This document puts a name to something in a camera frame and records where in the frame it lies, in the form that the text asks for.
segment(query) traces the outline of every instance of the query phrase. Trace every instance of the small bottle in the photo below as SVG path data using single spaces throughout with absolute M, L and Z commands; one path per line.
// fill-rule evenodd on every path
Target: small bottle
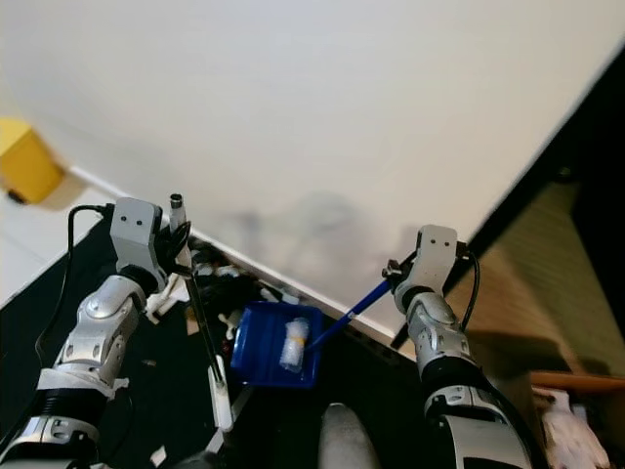
M 286 323 L 286 340 L 280 356 L 280 366 L 294 373 L 302 370 L 304 345 L 309 337 L 309 322 L 305 318 L 297 318 Z

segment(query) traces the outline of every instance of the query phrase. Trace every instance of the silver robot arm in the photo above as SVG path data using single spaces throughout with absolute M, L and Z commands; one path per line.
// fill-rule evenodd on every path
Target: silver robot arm
M 77 324 L 53 366 L 41 370 L 29 417 L 0 456 L 0 467 L 89 467 L 106 402 L 126 381 L 117 379 L 126 344 L 146 297 L 167 280 L 155 247 L 161 214 L 141 200 L 116 202 L 110 235 L 117 275 L 80 304 Z
M 386 269 L 397 308 L 415 344 L 438 467 L 529 469 L 547 467 L 516 410 L 474 361 L 442 289 L 464 244 L 455 231 L 426 226 L 413 264 Z

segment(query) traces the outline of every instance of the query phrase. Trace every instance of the blue stick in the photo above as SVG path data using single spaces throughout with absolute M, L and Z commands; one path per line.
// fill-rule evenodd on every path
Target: blue stick
M 332 326 L 319 335 L 314 342 L 312 342 L 306 350 L 313 350 L 317 347 L 325 344 L 329 339 L 331 339 L 337 332 L 339 332 L 343 327 L 345 327 L 348 322 L 350 322 L 355 316 L 362 313 L 368 307 L 370 307 L 373 303 L 382 298 L 389 290 L 391 286 L 386 280 L 383 280 L 378 286 L 376 286 L 373 290 L 371 290 L 367 296 L 362 298 L 353 308 L 351 308 L 347 313 L 345 313 L 342 317 L 340 317 Z

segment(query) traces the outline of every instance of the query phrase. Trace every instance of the blue tray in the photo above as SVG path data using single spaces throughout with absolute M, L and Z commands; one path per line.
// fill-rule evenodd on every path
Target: blue tray
M 236 331 L 230 368 L 238 379 L 254 386 L 310 388 L 321 358 L 320 349 L 305 352 L 302 371 L 293 373 L 280 366 L 286 339 L 286 323 L 295 318 L 309 321 L 311 343 L 322 332 L 319 308 L 286 303 L 253 302 L 245 307 Z

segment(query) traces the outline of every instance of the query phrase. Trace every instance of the yellow object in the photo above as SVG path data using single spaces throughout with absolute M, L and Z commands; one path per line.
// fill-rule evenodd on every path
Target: yellow object
M 32 127 L 0 117 L 0 175 L 3 186 L 36 203 L 59 185 L 63 171 Z

